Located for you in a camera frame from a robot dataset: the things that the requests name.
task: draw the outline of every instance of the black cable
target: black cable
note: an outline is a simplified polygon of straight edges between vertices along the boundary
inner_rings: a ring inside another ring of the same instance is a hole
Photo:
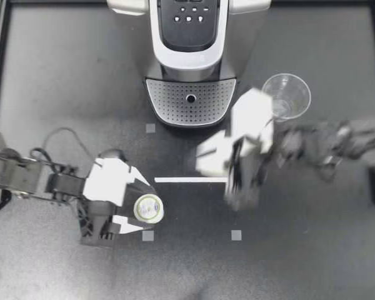
[[[78,143],[78,145],[82,148],[82,150],[86,153],[86,155],[89,157],[89,159],[94,163],[94,164],[98,164],[96,162],[96,158],[90,153],[89,149],[85,146],[85,144],[81,141],[81,139],[79,138],[78,134],[76,133],[75,130],[73,130],[72,128],[70,127],[59,127],[59,128],[56,128],[55,130],[51,131],[44,139],[43,143],[42,143],[42,146],[41,148],[46,150],[48,144],[49,144],[49,141],[50,139],[56,135],[57,133],[60,133],[62,131],[68,131],[70,132],[74,139],[76,140],[76,142]]]
[[[48,163],[48,165],[51,168],[51,170],[53,171],[53,173],[55,173],[55,174],[59,173],[59,171],[56,169],[57,165],[53,162],[53,160],[51,159],[51,156],[49,155],[49,153],[46,150],[44,150],[43,148],[40,148],[40,147],[35,147],[35,148],[32,148],[29,151],[29,156],[31,156],[33,159],[36,159],[37,161],[42,161],[40,157],[35,156],[35,154],[34,154],[35,152],[38,152],[38,153],[43,155],[43,157],[46,159],[46,162]]]

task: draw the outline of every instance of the black table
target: black table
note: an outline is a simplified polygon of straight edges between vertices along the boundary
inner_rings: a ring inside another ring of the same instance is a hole
[[[304,118],[375,116],[371,11],[353,6],[273,7],[242,85],[290,72],[312,91]],[[203,131],[163,126],[125,42],[127,26],[104,6],[12,9],[0,90],[0,131],[26,155],[59,126],[98,153],[119,147],[151,181],[193,176]],[[147,123],[156,124],[146,134]],[[70,136],[55,160],[91,162]],[[156,184],[166,217],[155,241],[141,232],[114,249],[78,244],[66,207],[15,199],[0,212],[0,299],[375,299],[375,206],[366,168],[344,163],[326,184],[312,170],[271,166],[261,204],[232,212],[222,184]],[[230,230],[241,230],[232,242]]]

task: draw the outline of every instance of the white tape line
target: white tape line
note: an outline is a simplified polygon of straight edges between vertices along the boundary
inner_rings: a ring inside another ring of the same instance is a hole
[[[226,183],[227,177],[155,177],[156,183]]]

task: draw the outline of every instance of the clear plastic cup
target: clear plastic cup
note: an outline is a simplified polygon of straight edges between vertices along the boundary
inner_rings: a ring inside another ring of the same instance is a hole
[[[311,104],[308,85],[296,75],[281,73],[270,77],[262,91],[272,97],[272,113],[276,121],[296,119]]]

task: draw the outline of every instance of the motion blurred robot arm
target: motion blurred robot arm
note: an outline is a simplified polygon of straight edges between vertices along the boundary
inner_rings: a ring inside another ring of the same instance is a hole
[[[45,165],[52,170],[45,190],[52,199],[36,196]],[[87,178],[76,176],[76,171],[75,167],[53,162],[42,148],[34,148],[31,157],[22,158],[6,147],[0,134],[1,201],[8,202],[11,193],[65,205],[77,199],[82,244],[111,246],[117,234],[152,228],[163,218],[163,203],[156,191],[135,167],[126,163],[122,151],[100,154]]]
[[[272,98],[252,88],[231,109],[230,134],[219,131],[197,147],[196,170],[227,177],[224,198],[233,209],[253,208],[273,141]]]

